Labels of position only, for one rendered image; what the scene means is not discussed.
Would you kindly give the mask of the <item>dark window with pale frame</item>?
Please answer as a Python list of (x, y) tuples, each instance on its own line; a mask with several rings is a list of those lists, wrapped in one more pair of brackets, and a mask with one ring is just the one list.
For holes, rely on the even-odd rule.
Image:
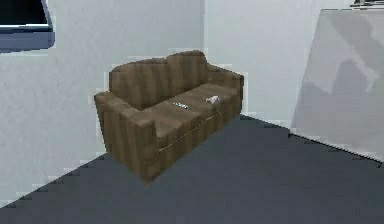
[(48, 0), (0, 0), (0, 54), (49, 49), (55, 32)]

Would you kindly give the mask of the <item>pale grey room door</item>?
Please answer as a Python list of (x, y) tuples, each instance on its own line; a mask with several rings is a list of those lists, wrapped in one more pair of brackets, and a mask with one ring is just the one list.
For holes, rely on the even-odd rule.
[(384, 162), (384, 8), (320, 11), (290, 131)]

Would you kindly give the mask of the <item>brown striped sofa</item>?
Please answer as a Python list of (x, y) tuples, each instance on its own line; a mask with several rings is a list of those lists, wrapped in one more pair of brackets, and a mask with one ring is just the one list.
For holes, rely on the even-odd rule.
[(151, 182), (241, 113), (243, 88), (243, 75), (200, 50), (119, 65), (94, 96), (106, 151)]

